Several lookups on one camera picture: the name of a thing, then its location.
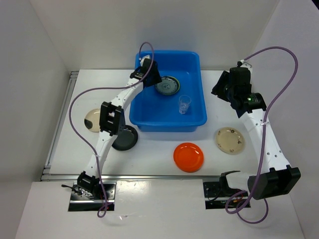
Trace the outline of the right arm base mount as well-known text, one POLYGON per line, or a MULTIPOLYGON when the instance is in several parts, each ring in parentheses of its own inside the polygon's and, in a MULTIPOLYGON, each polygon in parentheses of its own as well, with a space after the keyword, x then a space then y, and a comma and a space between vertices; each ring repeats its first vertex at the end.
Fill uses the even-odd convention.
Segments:
MULTIPOLYGON (((205 199, 205 208, 207 210, 212 209, 224 209, 227 200, 235 193, 240 192, 239 189, 230 189, 229 192, 224 192, 221 189, 219 182, 203 182, 203 191, 205 199)), ((246 200, 248 193, 242 193, 233 198, 229 203, 229 208, 235 209, 236 206, 246 200)))

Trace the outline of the orange round plate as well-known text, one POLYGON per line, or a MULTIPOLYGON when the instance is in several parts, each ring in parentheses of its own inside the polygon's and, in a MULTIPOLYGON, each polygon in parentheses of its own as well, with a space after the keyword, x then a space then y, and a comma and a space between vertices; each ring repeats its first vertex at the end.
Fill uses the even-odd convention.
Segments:
POLYGON ((178 145, 173 152, 176 166, 187 173, 198 171, 204 163, 204 154, 199 146, 191 142, 178 145))

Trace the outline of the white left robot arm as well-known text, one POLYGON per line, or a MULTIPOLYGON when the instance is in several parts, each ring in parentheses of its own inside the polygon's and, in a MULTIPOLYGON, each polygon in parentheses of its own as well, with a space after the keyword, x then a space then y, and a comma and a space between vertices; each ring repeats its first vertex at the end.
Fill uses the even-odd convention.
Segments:
POLYGON ((103 102, 99 116, 99 138, 89 164, 77 179, 77 186, 88 199, 94 199, 104 189, 100 176, 109 150, 126 126, 125 110, 144 88, 161 82, 157 63, 150 55, 140 59, 140 66, 130 75, 126 86, 110 102, 103 102))

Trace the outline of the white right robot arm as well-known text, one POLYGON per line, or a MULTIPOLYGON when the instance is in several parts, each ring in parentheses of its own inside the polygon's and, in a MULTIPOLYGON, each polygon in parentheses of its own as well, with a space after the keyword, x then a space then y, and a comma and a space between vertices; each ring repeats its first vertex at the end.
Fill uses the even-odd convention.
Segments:
POLYGON ((228 171, 220 176, 219 191, 224 196, 236 189, 252 194, 255 200, 288 194, 301 177, 299 168, 292 167, 281 151, 266 116, 269 106, 259 93, 252 92, 251 71, 233 67, 223 71, 212 94, 230 103, 244 124, 261 166, 256 175, 228 171))

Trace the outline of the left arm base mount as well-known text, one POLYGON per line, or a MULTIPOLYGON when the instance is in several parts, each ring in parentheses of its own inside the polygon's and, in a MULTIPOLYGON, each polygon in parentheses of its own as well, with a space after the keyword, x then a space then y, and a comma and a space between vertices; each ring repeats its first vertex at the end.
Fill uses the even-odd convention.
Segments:
MULTIPOLYGON (((116 183, 103 183, 106 191, 108 206, 107 211, 114 211, 115 209, 115 195, 116 195, 116 183)), ((95 196, 85 193, 80 190, 77 183, 73 183, 72 186, 65 184, 61 185, 62 188, 68 188, 71 190, 69 201, 69 212, 88 212, 98 211, 105 203, 105 197, 101 187, 95 196)))

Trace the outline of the clear plastic cup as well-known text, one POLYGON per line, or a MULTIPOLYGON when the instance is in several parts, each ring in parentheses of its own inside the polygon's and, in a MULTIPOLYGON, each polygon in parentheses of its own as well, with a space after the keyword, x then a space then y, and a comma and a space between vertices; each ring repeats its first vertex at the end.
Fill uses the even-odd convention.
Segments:
POLYGON ((182 95, 179 97, 178 105, 179 105, 179 113, 186 114, 187 110, 191 104, 191 98, 188 95, 182 95))

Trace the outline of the blue patterned ceramic plate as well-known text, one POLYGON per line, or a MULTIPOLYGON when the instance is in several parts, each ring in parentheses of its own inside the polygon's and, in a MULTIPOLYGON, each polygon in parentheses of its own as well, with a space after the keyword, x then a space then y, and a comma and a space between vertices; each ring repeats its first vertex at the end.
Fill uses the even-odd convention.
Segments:
POLYGON ((155 85, 155 89, 158 93, 166 96, 174 95, 174 89, 176 87, 172 76, 163 76, 161 82, 155 85))

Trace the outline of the lime green plate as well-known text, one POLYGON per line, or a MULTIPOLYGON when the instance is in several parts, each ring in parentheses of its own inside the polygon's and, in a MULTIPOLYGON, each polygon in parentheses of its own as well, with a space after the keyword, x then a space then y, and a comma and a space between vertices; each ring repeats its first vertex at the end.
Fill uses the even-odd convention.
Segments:
POLYGON ((176 77, 172 77, 172 79, 176 84, 173 94, 176 94, 180 90, 180 82, 176 77))

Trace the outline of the black round plate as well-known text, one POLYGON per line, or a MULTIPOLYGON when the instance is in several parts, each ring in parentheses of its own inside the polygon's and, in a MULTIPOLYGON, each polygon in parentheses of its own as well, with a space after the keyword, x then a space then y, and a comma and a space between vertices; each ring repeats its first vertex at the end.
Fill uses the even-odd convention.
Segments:
POLYGON ((122 133, 118 135, 112 144, 112 148, 117 151, 127 151, 133 148, 138 142, 138 132, 130 125, 125 125, 122 133))

